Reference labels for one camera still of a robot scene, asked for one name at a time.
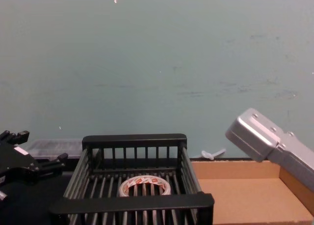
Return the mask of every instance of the white plastic piece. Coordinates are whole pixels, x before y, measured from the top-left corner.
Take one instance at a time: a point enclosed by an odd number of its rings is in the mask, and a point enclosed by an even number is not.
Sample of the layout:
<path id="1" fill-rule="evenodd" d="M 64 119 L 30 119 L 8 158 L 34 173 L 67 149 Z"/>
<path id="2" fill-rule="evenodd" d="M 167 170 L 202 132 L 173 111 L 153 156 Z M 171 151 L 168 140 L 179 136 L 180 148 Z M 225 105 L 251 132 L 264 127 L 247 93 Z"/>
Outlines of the white plastic piece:
<path id="1" fill-rule="evenodd" d="M 222 153 L 225 153 L 226 152 L 226 149 L 222 149 L 222 150 L 220 150 L 220 151 L 218 151 L 218 152 L 216 152 L 216 153 L 214 153 L 214 154 L 210 154 L 210 153 L 208 153 L 207 151 L 202 151 L 202 156 L 204 157 L 204 158 L 207 158 L 207 159 L 210 159 L 210 160 L 214 160 L 214 158 L 216 157 L 216 156 L 218 156 L 218 155 L 221 155 Z"/>
<path id="2" fill-rule="evenodd" d="M 143 183 L 150 183 L 150 184 L 158 185 L 162 187 L 163 189 L 162 195 L 170 195 L 170 192 L 171 192 L 170 184 L 166 180 L 164 180 L 161 177 L 156 177 L 152 175 L 141 175 L 141 176 L 136 176 L 136 177 L 132 177 L 125 180 L 119 188 L 119 196 L 128 197 L 130 187 L 137 184 L 143 184 Z"/>
<path id="3" fill-rule="evenodd" d="M 23 155 L 28 155 L 29 154 L 26 150 L 20 148 L 19 145 L 17 145 L 17 144 L 15 145 L 14 150 L 17 150 L 19 153 L 21 153 Z"/>

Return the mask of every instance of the black wire basket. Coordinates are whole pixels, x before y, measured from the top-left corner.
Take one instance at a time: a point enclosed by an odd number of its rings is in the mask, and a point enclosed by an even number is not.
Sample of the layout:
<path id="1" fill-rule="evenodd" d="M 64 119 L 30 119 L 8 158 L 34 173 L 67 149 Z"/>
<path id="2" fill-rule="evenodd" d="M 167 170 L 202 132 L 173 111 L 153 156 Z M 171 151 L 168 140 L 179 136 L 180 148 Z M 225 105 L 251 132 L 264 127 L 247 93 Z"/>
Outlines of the black wire basket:
<path id="1" fill-rule="evenodd" d="M 194 174 L 183 134 L 87 136 L 63 198 L 51 208 L 58 225 L 210 225 L 214 199 Z M 159 186 L 139 184 L 128 197 L 119 187 L 128 178 L 154 175 Z"/>

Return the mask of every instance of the tape roll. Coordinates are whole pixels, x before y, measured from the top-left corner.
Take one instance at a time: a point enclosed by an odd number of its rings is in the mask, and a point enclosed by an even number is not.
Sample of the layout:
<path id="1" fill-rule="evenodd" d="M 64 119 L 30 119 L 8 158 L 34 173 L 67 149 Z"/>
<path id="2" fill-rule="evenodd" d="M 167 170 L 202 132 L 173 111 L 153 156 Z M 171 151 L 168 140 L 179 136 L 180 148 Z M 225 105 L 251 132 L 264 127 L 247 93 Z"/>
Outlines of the tape roll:
<path id="1" fill-rule="evenodd" d="M 150 183 L 160 186 L 163 189 L 162 195 L 170 195 L 171 188 L 169 183 L 161 177 L 156 177 L 152 175 L 141 175 L 129 178 L 125 180 L 120 188 L 119 188 L 119 196 L 120 197 L 128 197 L 129 196 L 129 188 L 143 183 Z"/>

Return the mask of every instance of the cardboard box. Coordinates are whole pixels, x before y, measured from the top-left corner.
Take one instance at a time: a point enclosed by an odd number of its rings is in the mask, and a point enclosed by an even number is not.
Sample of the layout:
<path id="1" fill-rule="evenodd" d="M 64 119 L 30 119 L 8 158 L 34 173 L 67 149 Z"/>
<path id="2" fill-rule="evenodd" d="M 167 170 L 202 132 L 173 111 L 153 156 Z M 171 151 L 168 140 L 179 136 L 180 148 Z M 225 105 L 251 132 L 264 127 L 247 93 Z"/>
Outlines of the cardboard box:
<path id="1" fill-rule="evenodd" d="M 215 225 L 311 225 L 314 193 L 269 161 L 192 162 Z"/>

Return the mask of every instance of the light blue wall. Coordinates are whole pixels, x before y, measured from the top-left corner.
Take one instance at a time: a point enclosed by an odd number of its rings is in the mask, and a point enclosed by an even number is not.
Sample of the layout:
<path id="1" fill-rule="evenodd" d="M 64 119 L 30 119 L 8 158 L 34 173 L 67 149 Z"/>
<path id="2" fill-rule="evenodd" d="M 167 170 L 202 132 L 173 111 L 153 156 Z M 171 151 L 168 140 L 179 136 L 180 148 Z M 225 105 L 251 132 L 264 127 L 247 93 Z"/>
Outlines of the light blue wall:
<path id="1" fill-rule="evenodd" d="M 181 132 L 226 147 L 254 107 L 313 147 L 314 0 L 0 0 L 0 129 Z"/>

